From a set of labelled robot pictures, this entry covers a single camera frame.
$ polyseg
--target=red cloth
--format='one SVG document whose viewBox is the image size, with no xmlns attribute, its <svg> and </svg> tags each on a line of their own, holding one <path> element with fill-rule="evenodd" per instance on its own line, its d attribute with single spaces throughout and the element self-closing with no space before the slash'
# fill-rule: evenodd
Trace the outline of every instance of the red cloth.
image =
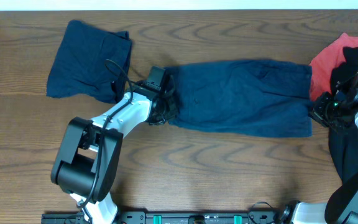
<svg viewBox="0 0 358 224">
<path fill-rule="evenodd" d="M 349 37 L 346 33 L 343 33 L 310 62 L 312 76 L 309 93 L 312 101 L 326 91 L 331 92 L 329 86 L 331 72 L 345 62 L 344 47 L 358 47 L 358 37 Z"/>
</svg>

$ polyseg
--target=cable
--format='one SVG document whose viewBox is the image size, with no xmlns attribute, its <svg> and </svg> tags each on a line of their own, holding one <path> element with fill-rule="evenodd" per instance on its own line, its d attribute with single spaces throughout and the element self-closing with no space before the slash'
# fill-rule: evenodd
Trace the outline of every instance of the cable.
<svg viewBox="0 0 358 224">
<path fill-rule="evenodd" d="M 272 210 L 274 210 L 274 208 L 271 205 L 269 205 L 269 203 L 267 203 L 267 202 L 257 202 L 253 206 L 250 207 L 249 213 L 252 212 L 252 208 L 254 208 L 256 205 L 261 205 L 261 204 L 268 205 Z M 259 224 L 254 221 L 254 216 L 252 214 L 249 217 L 249 220 L 251 220 L 254 224 Z M 272 222 L 266 223 L 266 224 L 273 224 L 274 222 L 275 222 L 275 220 L 273 220 Z"/>
<path fill-rule="evenodd" d="M 109 70 L 113 75 L 114 72 L 108 67 L 107 62 L 115 65 L 116 67 L 118 67 L 121 70 L 121 73 L 124 74 L 124 77 L 126 79 L 126 82 L 128 82 L 129 84 L 129 89 L 131 91 L 131 96 L 129 97 L 129 100 L 124 103 L 122 106 L 120 106 L 116 111 L 112 112 L 109 116 L 107 116 L 102 130 L 100 132 L 100 139 L 99 139 L 99 149 L 98 149 L 98 157 L 97 157 L 97 161 L 96 161 L 96 172 L 95 172 L 95 176 L 93 179 L 93 183 L 92 183 L 92 187 L 91 187 L 91 191 L 89 192 L 89 195 L 87 196 L 86 200 L 83 202 L 82 200 L 79 201 L 77 203 L 77 208 L 85 208 L 86 204 L 92 199 L 93 197 L 93 192 L 94 189 L 96 188 L 96 183 L 98 182 L 99 179 L 99 171 L 100 171 L 100 165 L 101 165 L 101 160 L 102 160 L 102 151 L 103 151 L 103 143 L 104 143 L 104 132 L 106 131 L 106 127 L 108 125 L 108 123 L 111 121 L 112 117 L 114 117 L 118 112 L 120 112 L 120 110 L 124 109 L 126 106 L 128 106 L 131 102 L 132 99 L 134 98 L 134 89 L 132 87 L 132 83 L 128 78 L 128 74 L 121 68 L 121 66 L 119 66 L 115 61 L 112 61 L 110 59 L 106 59 L 104 61 L 104 66 L 107 68 L 107 70 Z"/>
<path fill-rule="evenodd" d="M 91 215 L 90 215 L 88 209 L 86 209 L 86 207 L 85 207 L 83 210 L 84 210 L 85 215 L 88 217 L 88 220 L 89 220 L 88 222 L 89 222 L 89 224 L 93 224 L 93 222 L 92 222 L 92 217 L 91 217 Z"/>
</svg>

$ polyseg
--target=black cloth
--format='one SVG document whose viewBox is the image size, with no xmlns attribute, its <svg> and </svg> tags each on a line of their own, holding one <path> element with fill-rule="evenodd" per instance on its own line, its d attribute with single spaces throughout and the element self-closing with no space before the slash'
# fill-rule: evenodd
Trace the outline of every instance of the black cloth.
<svg viewBox="0 0 358 224">
<path fill-rule="evenodd" d="M 348 80 L 352 80 L 356 72 L 358 71 L 358 47 L 343 48 L 343 55 L 346 62 L 343 62 L 338 68 L 335 68 L 331 74 L 331 93 L 335 94 L 337 88 L 336 84 L 344 83 Z M 350 83 L 346 86 L 341 85 L 340 88 L 349 88 Z"/>
<path fill-rule="evenodd" d="M 112 33 L 70 21 L 47 83 L 47 96 L 63 98 L 87 94 L 105 103 L 117 103 L 124 96 L 125 80 L 120 69 L 104 66 L 110 59 L 128 72 L 132 42 L 128 32 Z"/>
<path fill-rule="evenodd" d="M 358 47 L 344 47 L 343 54 L 346 62 L 335 68 L 331 74 L 331 91 L 336 93 L 337 83 L 345 83 L 352 80 L 358 71 Z M 341 90 L 350 87 L 348 84 L 340 85 Z M 358 129 L 354 124 L 347 131 L 335 132 L 329 130 L 329 151 L 334 161 L 335 168 L 345 183 L 358 171 Z"/>
<path fill-rule="evenodd" d="M 290 138 L 311 136 L 311 67 L 236 60 L 168 67 L 179 115 L 170 124 L 199 131 Z"/>
<path fill-rule="evenodd" d="M 356 125 L 346 133 L 329 130 L 329 153 L 339 177 L 345 183 L 358 171 L 358 129 Z"/>
</svg>

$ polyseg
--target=wooden table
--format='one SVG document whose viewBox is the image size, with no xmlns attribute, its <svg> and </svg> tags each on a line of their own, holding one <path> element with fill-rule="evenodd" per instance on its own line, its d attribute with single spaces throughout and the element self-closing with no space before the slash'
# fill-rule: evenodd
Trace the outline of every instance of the wooden table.
<svg viewBox="0 0 358 224">
<path fill-rule="evenodd" d="M 71 19 L 128 30 L 130 77 L 153 65 L 238 58 L 309 63 L 342 32 L 358 35 L 358 11 L 0 12 L 0 223 L 39 223 L 47 211 L 75 211 L 50 181 L 69 120 L 112 105 L 86 95 L 45 96 L 47 77 Z M 327 129 L 268 139 L 141 124 L 125 138 L 118 205 L 153 210 L 247 210 L 266 201 L 321 202 L 341 184 Z"/>
</svg>

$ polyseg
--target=blue garment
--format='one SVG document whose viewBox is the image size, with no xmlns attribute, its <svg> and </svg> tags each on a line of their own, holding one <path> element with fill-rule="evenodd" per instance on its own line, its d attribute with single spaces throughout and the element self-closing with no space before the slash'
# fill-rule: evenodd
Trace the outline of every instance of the blue garment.
<svg viewBox="0 0 358 224">
<path fill-rule="evenodd" d="M 168 67 L 179 115 L 170 124 L 200 131 L 290 138 L 311 136 L 311 67 L 237 60 Z"/>
<path fill-rule="evenodd" d="M 131 58 L 128 32 L 111 33 L 81 21 L 70 21 L 56 54 L 47 83 L 47 96 L 63 98 L 83 93 L 105 103 L 124 96 L 125 80 L 120 69 L 104 66 L 110 59 L 128 72 Z"/>
</svg>

